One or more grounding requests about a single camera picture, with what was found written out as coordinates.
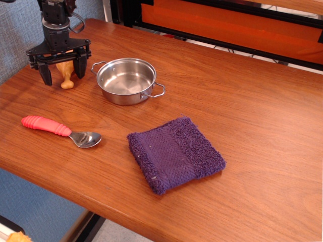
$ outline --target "orange object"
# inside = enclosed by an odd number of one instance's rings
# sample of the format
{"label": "orange object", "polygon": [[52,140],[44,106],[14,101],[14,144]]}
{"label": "orange object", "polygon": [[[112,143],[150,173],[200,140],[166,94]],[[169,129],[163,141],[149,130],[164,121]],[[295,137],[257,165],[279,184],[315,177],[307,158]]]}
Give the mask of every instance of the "orange object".
{"label": "orange object", "polygon": [[74,82],[71,81],[72,73],[74,72],[73,61],[61,62],[56,64],[57,69],[63,75],[64,81],[61,83],[61,88],[70,89],[74,87]]}
{"label": "orange object", "polygon": [[31,238],[24,235],[22,232],[15,232],[9,235],[6,242],[32,242]]}
{"label": "orange object", "polygon": [[321,29],[180,0],[141,4],[142,21],[268,53],[323,64]]}

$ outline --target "purple towel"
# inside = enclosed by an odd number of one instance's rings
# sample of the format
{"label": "purple towel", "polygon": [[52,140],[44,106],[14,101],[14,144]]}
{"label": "purple towel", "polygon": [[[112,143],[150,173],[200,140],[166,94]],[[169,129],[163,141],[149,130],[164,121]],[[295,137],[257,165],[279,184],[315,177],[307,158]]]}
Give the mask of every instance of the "purple towel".
{"label": "purple towel", "polygon": [[188,117],[147,132],[131,133],[127,138],[146,180],[158,195],[226,167],[221,154]]}

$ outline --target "wooden table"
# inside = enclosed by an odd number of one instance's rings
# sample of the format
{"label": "wooden table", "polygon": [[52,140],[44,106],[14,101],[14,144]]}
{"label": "wooden table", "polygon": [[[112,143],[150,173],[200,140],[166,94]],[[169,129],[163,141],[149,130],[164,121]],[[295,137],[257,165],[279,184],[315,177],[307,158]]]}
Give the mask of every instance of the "wooden table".
{"label": "wooden table", "polygon": [[[86,75],[70,90],[25,67],[0,86],[0,167],[153,241],[321,241],[323,78],[98,20]],[[150,62],[166,94],[109,103],[90,72],[99,61]],[[102,141],[80,149],[32,130],[41,115]],[[126,136],[186,115],[227,161],[220,173],[155,195]]]}

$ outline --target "spoon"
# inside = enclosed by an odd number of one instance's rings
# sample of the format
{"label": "spoon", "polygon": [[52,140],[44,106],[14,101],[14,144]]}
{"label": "spoon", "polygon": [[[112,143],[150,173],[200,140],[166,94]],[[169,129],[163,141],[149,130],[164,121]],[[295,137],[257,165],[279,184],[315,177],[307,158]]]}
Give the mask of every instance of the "spoon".
{"label": "spoon", "polygon": [[23,126],[34,130],[45,130],[56,135],[68,136],[80,148],[89,148],[101,141],[101,135],[94,132],[72,132],[68,127],[41,116],[27,116],[21,120]]}

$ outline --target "stainless steel pot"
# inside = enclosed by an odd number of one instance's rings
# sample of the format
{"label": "stainless steel pot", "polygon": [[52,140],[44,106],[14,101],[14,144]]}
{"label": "stainless steel pot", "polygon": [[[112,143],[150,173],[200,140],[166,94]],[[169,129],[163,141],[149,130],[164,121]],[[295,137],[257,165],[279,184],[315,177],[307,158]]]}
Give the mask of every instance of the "stainless steel pot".
{"label": "stainless steel pot", "polygon": [[[96,73],[94,66],[101,63],[105,65]],[[155,68],[141,59],[122,58],[109,63],[98,62],[93,64],[91,72],[96,74],[103,95],[118,105],[133,105],[148,97],[155,98],[165,94],[165,86],[155,82]],[[163,92],[152,96],[155,85],[163,87]]]}

